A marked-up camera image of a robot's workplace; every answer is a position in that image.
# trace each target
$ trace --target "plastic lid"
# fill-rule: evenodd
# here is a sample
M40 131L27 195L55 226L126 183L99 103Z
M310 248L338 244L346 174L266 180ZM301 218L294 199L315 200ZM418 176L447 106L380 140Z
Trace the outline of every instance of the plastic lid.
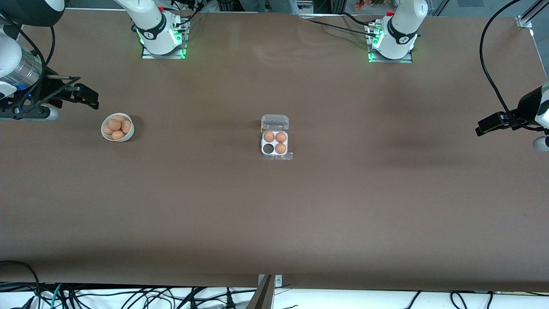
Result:
M264 130L288 130L290 120L286 115L266 114L261 117L261 127Z

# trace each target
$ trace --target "brown table surface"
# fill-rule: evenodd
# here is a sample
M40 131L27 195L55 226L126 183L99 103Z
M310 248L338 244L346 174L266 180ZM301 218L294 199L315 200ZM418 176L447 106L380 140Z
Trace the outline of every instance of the brown table surface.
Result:
M50 66L100 109L0 124L0 257L47 282L547 290L540 134L474 132L501 110L486 21L427 18L414 63L382 64L361 35L297 16L208 14L187 59L142 60L125 12L68 11ZM49 50L49 29L26 30ZM545 81L513 19L494 22L486 64L511 107ZM129 142L100 134L115 112ZM293 161L262 159L268 113L289 117Z

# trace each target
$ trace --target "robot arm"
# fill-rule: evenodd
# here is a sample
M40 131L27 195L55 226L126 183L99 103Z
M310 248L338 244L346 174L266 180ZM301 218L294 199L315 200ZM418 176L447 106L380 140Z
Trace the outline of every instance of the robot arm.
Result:
M161 12L153 0L114 0L130 15L145 48L157 55L167 54L182 44L181 17Z
M161 12L153 0L115 0L131 16L141 42L152 54L166 54L182 44L181 17ZM98 94L78 77L64 78L13 38L3 25L51 27L63 15L64 0L0 0L0 119L55 120L63 101L99 107Z
M549 81L523 96L516 109L497 112L478 122L478 136L496 130L518 130L523 125L536 125L535 131L545 132L545 136L534 140L534 148L549 151Z
M412 48L417 30L427 16L429 7L425 0L403 0L393 16L381 19L380 37L373 48L389 59L400 59Z

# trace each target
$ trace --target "clear plastic egg carton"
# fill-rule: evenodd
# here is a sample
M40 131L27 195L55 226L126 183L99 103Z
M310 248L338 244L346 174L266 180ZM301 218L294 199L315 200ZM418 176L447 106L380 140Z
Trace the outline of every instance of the clear plastic egg carton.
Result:
M290 121L285 115L267 114L261 117L261 153L267 159L291 160L294 153L288 151Z

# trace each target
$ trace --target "bowl of eggs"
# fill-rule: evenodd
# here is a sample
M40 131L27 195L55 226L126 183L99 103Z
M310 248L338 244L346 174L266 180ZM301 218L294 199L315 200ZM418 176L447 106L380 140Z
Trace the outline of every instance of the bowl of eggs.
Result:
M101 125L101 134L111 142L129 140L134 130L132 119L124 113L114 113L108 116Z

